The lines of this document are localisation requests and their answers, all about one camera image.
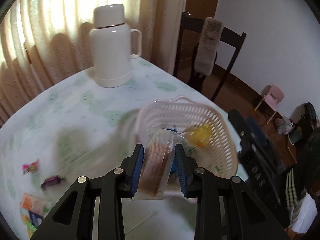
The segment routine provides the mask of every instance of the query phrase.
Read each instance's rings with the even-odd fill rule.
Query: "thermos lid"
[[[125,23],[123,4],[100,6],[93,11],[93,28],[111,27]]]

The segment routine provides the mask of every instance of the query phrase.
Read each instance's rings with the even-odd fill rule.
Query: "packaged snack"
[[[44,208],[46,206],[46,201],[35,196],[29,195],[27,193],[23,194],[20,208],[28,210],[32,213],[38,214],[43,217]]]
[[[29,238],[42,223],[44,217],[47,215],[52,205],[50,202],[41,198],[23,194],[22,201],[20,203],[20,214],[23,223],[27,226],[27,233]]]
[[[34,163],[31,164],[23,164],[22,165],[22,172],[26,174],[28,172],[37,172],[39,168],[39,160],[36,160]]]
[[[59,184],[62,180],[63,178],[60,178],[58,175],[52,176],[44,180],[44,183],[41,184],[41,188],[45,190],[46,187]]]
[[[171,130],[150,128],[138,191],[152,197],[163,196],[174,160],[174,147],[181,137]]]

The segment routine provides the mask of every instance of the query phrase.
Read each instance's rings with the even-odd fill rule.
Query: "thermos handle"
[[[140,57],[142,54],[142,33],[137,29],[131,29],[130,32],[137,32],[138,33],[138,54],[131,54],[131,58]]]

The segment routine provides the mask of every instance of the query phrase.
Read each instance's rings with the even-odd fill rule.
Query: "dark wooden chair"
[[[201,33],[202,27],[204,25],[204,20],[187,17],[189,15],[190,15],[190,13],[183,12],[182,16],[181,16],[179,39],[178,39],[178,46],[177,46],[177,53],[176,53],[176,61],[175,61],[174,70],[173,70],[173,76],[175,76],[175,77],[177,77],[177,73],[178,73],[178,65],[179,65],[179,61],[180,61],[180,52],[181,52],[183,31],[190,30],[193,32]],[[239,34],[233,32],[232,30],[230,30],[226,27],[223,27],[220,41],[235,47],[236,50],[230,60],[230,63],[228,65],[225,73],[223,74],[223,77],[222,77],[216,91],[214,92],[214,94],[211,98],[211,101],[215,100],[221,87],[223,86],[224,82],[226,81],[227,76],[230,73],[230,70],[232,69],[233,64],[236,61],[236,58],[239,54],[239,51],[242,47],[242,44],[244,42],[246,35],[247,35],[246,33],[242,33],[242,35],[239,35]],[[195,63],[195,59],[196,59],[197,50],[198,50],[198,46],[196,46],[193,50],[192,64],[191,64],[191,77],[188,82],[188,85],[201,93],[203,81],[206,78],[206,76],[202,76],[199,73],[195,72],[195,70],[194,70],[194,63]]]

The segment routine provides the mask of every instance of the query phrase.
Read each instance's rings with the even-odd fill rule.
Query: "black bag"
[[[308,102],[304,104],[304,111],[311,121],[316,121],[316,111],[311,103]]]

